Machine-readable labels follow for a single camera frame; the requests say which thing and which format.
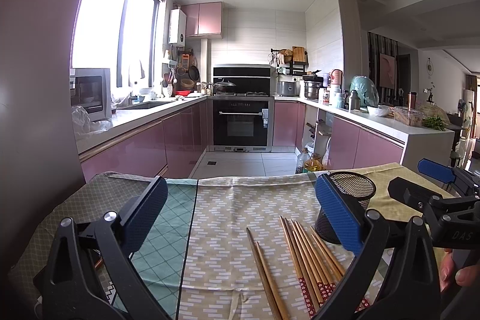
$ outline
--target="cutting board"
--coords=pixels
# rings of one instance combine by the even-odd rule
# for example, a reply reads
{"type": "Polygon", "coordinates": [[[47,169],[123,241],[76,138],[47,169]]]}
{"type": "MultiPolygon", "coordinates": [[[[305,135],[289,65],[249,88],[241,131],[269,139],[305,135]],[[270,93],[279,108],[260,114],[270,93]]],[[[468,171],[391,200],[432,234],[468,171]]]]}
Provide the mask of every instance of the cutting board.
{"type": "Polygon", "coordinates": [[[305,48],[302,46],[293,46],[292,47],[292,52],[293,52],[293,61],[298,61],[301,63],[306,63],[306,58],[305,58],[305,48]]]}

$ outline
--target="red bowl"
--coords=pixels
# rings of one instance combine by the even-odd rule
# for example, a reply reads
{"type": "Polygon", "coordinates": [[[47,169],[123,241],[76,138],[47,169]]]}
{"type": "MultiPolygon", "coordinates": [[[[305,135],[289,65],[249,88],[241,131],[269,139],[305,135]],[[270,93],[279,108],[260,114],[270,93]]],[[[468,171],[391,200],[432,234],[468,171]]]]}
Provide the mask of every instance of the red bowl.
{"type": "Polygon", "coordinates": [[[182,96],[186,97],[190,93],[191,93],[191,91],[188,91],[188,90],[180,90],[180,91],[176,91],[175,95],[182,95],[182,96]]]}

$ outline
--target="oven door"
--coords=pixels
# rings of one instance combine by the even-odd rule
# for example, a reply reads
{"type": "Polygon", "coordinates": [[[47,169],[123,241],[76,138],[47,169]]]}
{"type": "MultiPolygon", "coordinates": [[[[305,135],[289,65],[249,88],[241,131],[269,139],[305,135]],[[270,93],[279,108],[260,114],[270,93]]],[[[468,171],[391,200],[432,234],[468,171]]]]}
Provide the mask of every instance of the oven door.
{"type": "Polygon", "coordinates": [[[213,139],[218,146],[268,145],[268,101],[214,100],[213,139]]]}

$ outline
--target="green vegetable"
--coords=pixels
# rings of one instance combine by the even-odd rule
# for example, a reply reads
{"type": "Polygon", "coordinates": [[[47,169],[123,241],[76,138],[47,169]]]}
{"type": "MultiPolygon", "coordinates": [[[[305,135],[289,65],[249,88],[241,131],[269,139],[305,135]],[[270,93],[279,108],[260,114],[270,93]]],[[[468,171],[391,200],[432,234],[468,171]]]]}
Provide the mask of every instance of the green vegetable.
{"type": "Polygon", "coordinates": [[[421,124],[426,128],[445,130],[443,120],[437,115],[431,115],[430,117],[424,118],[421,124]]]}

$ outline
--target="human hand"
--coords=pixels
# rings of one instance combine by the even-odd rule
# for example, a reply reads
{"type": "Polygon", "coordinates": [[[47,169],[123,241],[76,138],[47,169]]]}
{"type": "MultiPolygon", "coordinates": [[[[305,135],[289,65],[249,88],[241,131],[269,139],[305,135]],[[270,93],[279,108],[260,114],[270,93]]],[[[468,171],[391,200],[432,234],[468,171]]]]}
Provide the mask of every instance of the human hand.
{"type": "MultiPolygon", "coordinates": [[[[452,250],[446,248],[445,252],[447,252],[447,254],[440,263],[440,291],[450,285],[450,276],[455,270],[455,264],[452,259],[452,250]]],[[[457,271],[455,274],[455,281],[459,286],[470,286],[479,274],[480,265],[468,266],[457,271]]]]}

